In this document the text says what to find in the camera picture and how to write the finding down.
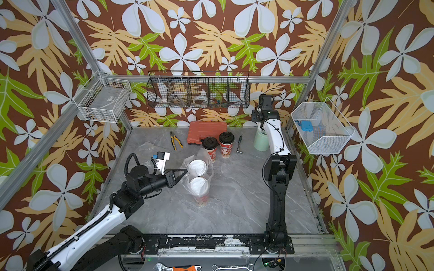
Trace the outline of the white lid red cup front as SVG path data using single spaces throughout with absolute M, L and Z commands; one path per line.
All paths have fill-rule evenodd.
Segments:
M 196 159 L 196 160 L 193 160 L 190 162 L 189 170 L 190 170 L 191 174 L 193 174 L 197 177 L 201 177 L 207 172 L 208 165 L 205 161 L 203 161 L 201 159 Z

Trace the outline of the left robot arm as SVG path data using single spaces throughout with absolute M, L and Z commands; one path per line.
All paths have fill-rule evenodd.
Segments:
M 167 169 L 153 175 L 146 166 L 135 166 L 125 175 L 121 188 L 110 195 L 109 204 L 72 236 L 47 252 L 35 251 L 27 261 L 28 271 L 70 271 L 102 237 L 132 216 L 147 195 L 174 187 L 187 169 Z

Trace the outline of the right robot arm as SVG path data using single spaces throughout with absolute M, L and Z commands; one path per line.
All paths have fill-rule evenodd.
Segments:
M 285 198 L 297 165 L 297 157 L 291 153 L 285 141 L 280 115 L 274 109 L 274 99 L 274 96 L 261 94 L 257 108 L 252 111 L 252 121 L 265 132 L 271 152 L 261 170 L 262 179 L 270 191 L 264 250 L 269 254 L 280 251 L 294 254 L 293 243 L 287 231 Z

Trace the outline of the clear plastic carrier bag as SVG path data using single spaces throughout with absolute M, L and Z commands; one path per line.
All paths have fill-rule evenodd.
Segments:
M 210 189 L 211 189 L 211 180 L 214 177 L 213 163 L 211 161 L 210 156 L 208 155 L 208 152 L 205 149 L 200 149 L 197 154 L 192 155 L 190 157 L 187 157 L 183 161 L 183 163 L 182 163 L 182 169 L 187 169 L 188 173 L 182 178 L 181 183 L 184 186 L 184 188 L 186 189 L 186 191 L 188 192 L 188 194 L 191 195 L 193 199 L 194 199 L 194 197 L 193 197 L 193 195 L 191 193 L 191 189 L 189 187 L 189 184 L 190 184 L 191 180 L 193 178 L 197 177 L 197 176 L 191 174 L 191 172 L 189 170 L 189 164 L 190 164 L 191 161 L 196 160 L 196 159 L 201 159 L 201 160 L 205 161 L 207 163 L 207 165 L 208 165 L 207 172 L 203 176 L 201 176 L 201 177 L 207 179 L 207 181 L 209 182 L 209 185 L 210 185 Z

